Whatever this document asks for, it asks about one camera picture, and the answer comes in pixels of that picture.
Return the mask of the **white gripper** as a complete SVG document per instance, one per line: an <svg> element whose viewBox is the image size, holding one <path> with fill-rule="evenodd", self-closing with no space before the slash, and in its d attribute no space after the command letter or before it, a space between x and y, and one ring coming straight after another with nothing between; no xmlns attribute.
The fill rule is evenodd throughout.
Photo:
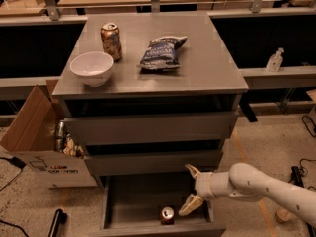
<svg viewBox="0 0 316 237"><path fill-rule="evenodd" d="M205 200L215 198L212 190L212 172L200 172L198 168L191 164L186 164L185 167L189 170L191 176L196 180L195 189L197 195L190 194L179 210L180 216L187 216L194 210L201 207Z"/></svg>

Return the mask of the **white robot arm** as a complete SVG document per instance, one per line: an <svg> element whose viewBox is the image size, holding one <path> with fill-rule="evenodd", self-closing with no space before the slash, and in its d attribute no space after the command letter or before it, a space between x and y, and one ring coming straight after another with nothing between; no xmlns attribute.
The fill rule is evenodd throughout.
<svg viewBox="0 0 316 237"><path fill-rule="evenodd" d="M254 202L269 198L306 223L316 226L316 193L297 185L272 178L257 168L237 163L228 172L201 172L186 164L195 179L196 194L190 194L179 210L181 216L215 198Z"/></svg>

